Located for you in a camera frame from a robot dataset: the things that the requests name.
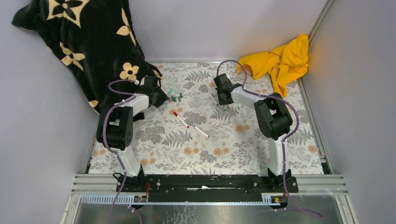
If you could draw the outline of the teal capped marker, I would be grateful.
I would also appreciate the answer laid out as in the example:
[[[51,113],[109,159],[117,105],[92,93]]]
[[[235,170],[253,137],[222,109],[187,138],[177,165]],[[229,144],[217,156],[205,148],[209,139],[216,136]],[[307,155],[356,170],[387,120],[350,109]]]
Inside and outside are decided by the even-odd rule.
[[[212,96],[212,94],[208,93],[208,95],[209,95],[211,101],[212,101],[216,106],[219,106],[218,102],[214,99],[214,97]]]

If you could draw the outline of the red capped white marker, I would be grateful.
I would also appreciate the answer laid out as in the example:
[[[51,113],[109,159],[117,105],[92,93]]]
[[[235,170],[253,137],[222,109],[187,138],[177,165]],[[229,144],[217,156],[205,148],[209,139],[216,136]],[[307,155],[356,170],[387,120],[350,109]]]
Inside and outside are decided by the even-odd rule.
[[[173,112],[173,114],[180,120],[180,122],[186,127],[186,128],[190,128],[190,126],[176,113]]]

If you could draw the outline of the grey capped white marker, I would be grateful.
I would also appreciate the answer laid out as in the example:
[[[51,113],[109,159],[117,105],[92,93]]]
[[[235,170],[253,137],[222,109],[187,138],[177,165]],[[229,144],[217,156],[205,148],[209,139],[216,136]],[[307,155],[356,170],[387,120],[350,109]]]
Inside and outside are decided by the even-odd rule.
[[[200,129],[198,126],[195,124],[191,125],[196,131],[198,131],[200,134],[202,134],[205,138],[209,138],[210,135],[208,135],[206,132],[204,132],[202,129]]]

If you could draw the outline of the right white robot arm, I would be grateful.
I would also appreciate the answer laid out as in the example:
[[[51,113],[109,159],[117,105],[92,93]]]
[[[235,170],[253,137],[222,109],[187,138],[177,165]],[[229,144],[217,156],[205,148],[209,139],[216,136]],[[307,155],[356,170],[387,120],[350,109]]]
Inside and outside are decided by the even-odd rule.
[[[285,101],[277,93],[269,96],[244,89],[241,84],[233,84],[226,74],[214,79],[220,105],[242,104],[255,111],[261,133],[267,138],[270,163],[268,165],[269,189],[280,192],[291,177],[286,144],[282,140],[290,132],[293,123]]]

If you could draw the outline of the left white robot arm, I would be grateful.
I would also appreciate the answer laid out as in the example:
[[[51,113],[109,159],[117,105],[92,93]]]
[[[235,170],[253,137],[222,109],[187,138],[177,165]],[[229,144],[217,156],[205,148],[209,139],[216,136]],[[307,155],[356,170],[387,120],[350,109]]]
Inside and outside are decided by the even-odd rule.
[[[160,81],[156,77],[145,76],[141,81],[133,81],[137,86],[136,93],[118,91],[112,88],[113,84],[123,80],[113,81],[108,89],[114,93],[127,95],[113,105],[105,105],[100,114],[96,139],[105,148],[115,154],[119,161],[124,176],[129,177],[127,186],[134,192],[144,188],[145,180],[139,176],[141,165],[137,161],[131,143],[133,140],[133,123],[135,120],[143,119],[143,111],[154,106],[160,107],[167,101],[168,97],[161,89]]]

